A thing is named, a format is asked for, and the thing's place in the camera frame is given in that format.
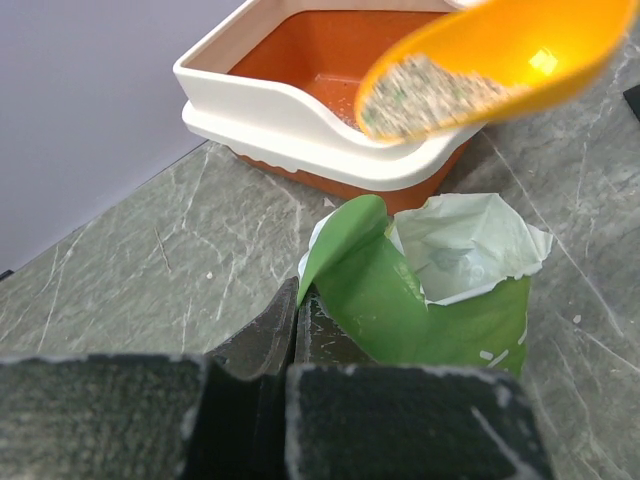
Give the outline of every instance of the litter box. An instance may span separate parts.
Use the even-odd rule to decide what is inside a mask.
[[[451,12],[442,0],[248,0],[174,65],[192,132],[246,162],[390,214],[432,195],[481,126],[381,144],[355,126],[362,77],[397,40]]]

